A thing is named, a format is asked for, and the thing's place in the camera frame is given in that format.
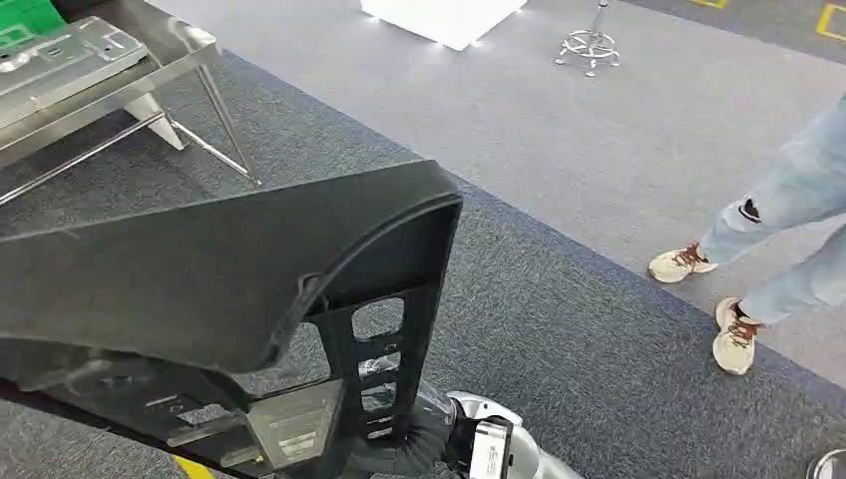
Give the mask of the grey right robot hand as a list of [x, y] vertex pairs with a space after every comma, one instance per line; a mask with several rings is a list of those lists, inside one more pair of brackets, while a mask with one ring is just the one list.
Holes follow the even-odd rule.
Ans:
[[385, 445], [376, 441], [354, 443], [344, 478], [370, 478], [375, 474], [416, 478], [430, 473], [446, 451], [458, 416], [455, 402], [421, 380], [414, 406], [407, 416], [408, 429]]

